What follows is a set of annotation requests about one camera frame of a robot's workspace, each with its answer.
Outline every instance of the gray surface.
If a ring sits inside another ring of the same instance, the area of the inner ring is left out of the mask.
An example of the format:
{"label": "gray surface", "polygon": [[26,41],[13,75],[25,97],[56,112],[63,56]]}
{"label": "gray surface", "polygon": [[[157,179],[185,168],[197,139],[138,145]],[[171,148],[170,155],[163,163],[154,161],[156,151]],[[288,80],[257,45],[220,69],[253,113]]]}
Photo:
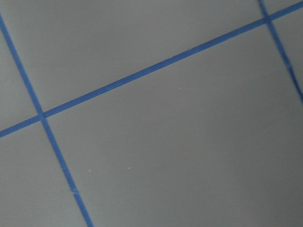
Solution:
{"label": "gray surface", "polygon": [[0,226],[86,226],[40,123],[0,139]]}
{"label": "gray surface", "polygon": [[285,227],[302,110],[262,26],[49,120],[96,226]]}
{"label": "gray surface", "polygon": [[288,6],[294,5],[300,2],[300,0],[264,0],[264,2],[268,12],[274,13]]}
{"label": "gray surface", "polygon": [[274,25],[303,89],[303,9],[276,20]]}
{"label": "gray surface", "polygon": [[0,130],[36,115],[22,79],[0,34]]}
{"label": "gray surface", "polygon": [[44,110],[260,19],[255,0],[2,0]]}

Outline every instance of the floor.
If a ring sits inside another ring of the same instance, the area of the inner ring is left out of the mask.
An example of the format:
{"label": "floor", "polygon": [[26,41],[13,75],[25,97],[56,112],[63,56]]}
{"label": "floor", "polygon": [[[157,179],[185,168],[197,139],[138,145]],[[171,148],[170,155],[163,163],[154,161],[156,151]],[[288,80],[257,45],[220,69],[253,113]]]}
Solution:
{"label": "floor", "polygon": [[303,1],[0,13],[1,226],[302,225]]}

